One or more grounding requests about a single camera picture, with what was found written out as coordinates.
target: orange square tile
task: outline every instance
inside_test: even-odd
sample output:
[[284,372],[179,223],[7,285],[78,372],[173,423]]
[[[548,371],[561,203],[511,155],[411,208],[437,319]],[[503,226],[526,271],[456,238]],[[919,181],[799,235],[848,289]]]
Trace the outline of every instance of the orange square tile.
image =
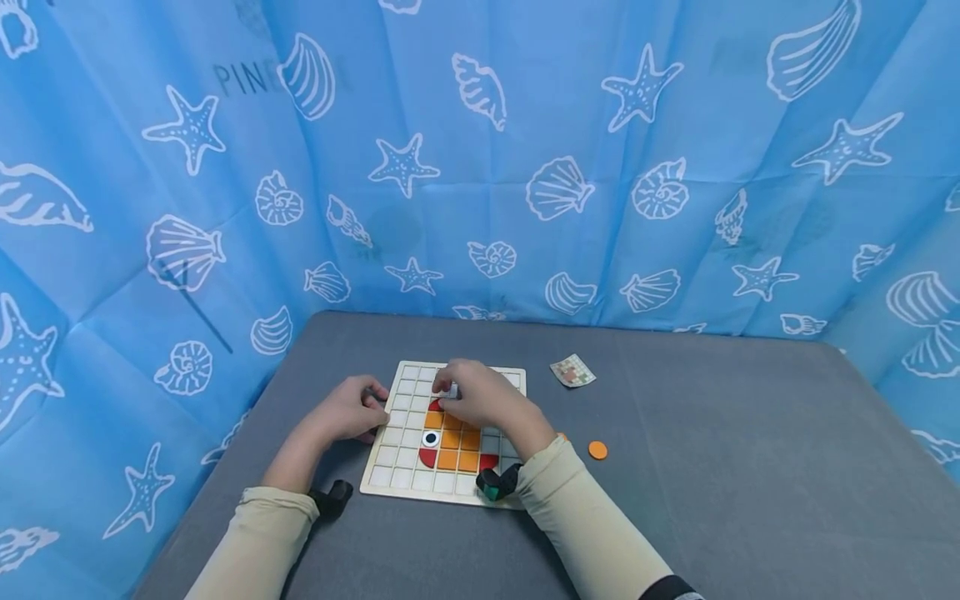
[[450,431],[449,429],[444,430],[444,436],[440,440],[441,448],[450,448],[451,450],[456,450],[460,447],[460,432],[459,431]]
[[444,413],[444,429],[460,429],[464,422],[449,413]]
[[480,432],[464,431],[460,436],[460,447],[463,450],[479,450]]
[[437,458],[437,468],[442,470],[457,470],[457,451],[441,450]]
[[477,467],[480,465],[480,453],[479,452],[461,452],[460,453],[460,465],[457,466],[458,470],[465,470],[471,473],[477,472]]
[[424,429],[440,429],[444,424],[444,413],[427,413]]

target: orange round token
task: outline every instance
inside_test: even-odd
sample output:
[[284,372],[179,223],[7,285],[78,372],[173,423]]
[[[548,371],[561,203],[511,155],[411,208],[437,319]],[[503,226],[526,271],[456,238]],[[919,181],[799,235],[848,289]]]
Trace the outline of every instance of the orange round token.
[[607,458],[607,445],[603,442],[590,442],[588,450],[590,456],[598,461],[602,461],[603,459]]

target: finger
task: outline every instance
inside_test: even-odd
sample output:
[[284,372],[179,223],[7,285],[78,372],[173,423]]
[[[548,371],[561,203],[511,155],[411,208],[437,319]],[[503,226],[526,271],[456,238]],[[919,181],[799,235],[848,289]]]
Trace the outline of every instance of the finger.
[[446,367],[443,367],[437,371],[437,375],[433,378],[433,393],[438,392],[449,392],[450,384],[453,383],[454,373],[459,369],[460,363],[463,362],[463,359],[454,358],[446,364]]

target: black strap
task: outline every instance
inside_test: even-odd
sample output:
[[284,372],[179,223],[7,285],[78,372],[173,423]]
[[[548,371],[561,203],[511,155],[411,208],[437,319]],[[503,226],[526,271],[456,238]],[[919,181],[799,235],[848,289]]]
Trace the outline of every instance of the black strap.
[[639,597],[639,600],[705,600],[677,575],[667,575]]

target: person's right hand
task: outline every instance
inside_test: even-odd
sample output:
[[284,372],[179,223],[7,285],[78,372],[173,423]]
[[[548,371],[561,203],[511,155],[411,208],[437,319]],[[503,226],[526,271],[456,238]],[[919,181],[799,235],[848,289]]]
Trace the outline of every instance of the person's right hand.
[[433,393],[449,391],[453,382],[462,399],[441,398],[440,407],[476,427],[496,427],[514,445],[521,461],[526,462],[557,437],[540,408],[483,363],[454,358],[437,372]]

